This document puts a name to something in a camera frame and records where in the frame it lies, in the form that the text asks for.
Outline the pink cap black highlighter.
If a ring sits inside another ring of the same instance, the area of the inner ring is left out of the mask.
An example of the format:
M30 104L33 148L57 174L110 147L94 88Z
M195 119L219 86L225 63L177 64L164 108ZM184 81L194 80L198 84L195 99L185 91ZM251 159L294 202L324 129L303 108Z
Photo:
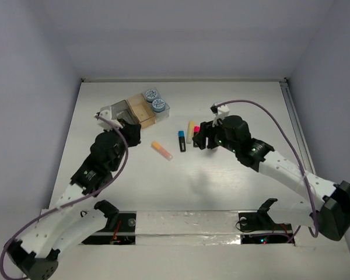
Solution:
M195 147L195 148L197 148L198 147L198 144L197 144L197 142L194 140L194 138L197 136L197 134L199 133L199 131L200 131L200 129L199 129L200 127L199 126L195 126L194 127L194 131L193 131L193 137L192 137L192 144L193 144L193 147Z

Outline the blue cap black highlighter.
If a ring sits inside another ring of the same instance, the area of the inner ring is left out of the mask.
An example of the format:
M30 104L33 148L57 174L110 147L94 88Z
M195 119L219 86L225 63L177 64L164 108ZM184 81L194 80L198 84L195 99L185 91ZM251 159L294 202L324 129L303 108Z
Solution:
M180 152L185 152L186 151L186 138L184 136L184 131L178 131L178 142L179 142Z

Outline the orange pastel highlighter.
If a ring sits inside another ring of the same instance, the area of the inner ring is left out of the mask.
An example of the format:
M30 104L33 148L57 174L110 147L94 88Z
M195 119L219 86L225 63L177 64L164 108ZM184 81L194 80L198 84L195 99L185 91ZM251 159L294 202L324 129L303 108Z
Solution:
M171 161L173 159L173 156L170 152L168 152L163 146L161 146L156 141L153 141L151 143L151 147L159 153L161 156L163 156L166 160Z

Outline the blue white slime jar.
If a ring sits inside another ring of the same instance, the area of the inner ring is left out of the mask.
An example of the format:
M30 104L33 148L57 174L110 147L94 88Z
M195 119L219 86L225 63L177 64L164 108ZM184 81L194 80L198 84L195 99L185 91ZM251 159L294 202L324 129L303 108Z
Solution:
M148 103L152 103L154 100L160 98L160 94L156 89L148 89L143 96Z

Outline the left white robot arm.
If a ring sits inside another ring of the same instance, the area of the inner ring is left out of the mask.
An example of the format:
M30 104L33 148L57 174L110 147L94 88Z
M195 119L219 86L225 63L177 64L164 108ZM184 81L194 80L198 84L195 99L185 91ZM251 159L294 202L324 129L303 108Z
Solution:
M98 118L108 129L98 134L89 154L53 208L20 228L4 245L24 279L49 279L61 256L92 233L114 229L119 210L97 196L122 173L130 147L141 143L141 125Z

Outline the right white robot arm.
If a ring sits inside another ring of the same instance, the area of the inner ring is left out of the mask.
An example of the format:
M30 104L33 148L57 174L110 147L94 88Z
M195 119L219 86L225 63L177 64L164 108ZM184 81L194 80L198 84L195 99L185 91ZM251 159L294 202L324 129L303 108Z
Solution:
M310 203L298 214L301 225L317 228L324 237L339 241L350 227L350 184L339 184L313 173L302 173L300 166L284 158L271 145L251 137L248 124L239 116L202 122L193 141L203 149L223 147L237 160L257 173L268 176Z

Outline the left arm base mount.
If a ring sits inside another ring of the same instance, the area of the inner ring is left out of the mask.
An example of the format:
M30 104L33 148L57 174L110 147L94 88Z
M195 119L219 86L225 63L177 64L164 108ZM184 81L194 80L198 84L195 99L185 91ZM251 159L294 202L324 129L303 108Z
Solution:
M102 211L106 225L87 237L84 245L133 245L135 244L136 212L120 212L106 200L97 202L94 209Z

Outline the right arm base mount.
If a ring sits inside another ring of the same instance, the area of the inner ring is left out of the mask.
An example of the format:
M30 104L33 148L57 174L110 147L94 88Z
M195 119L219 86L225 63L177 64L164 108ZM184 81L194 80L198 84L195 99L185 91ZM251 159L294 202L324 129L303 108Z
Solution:
M239 212L235 228L241 233L241 244L295 244L292 225L275 223L268 214L277 201L269 198L256 211Z

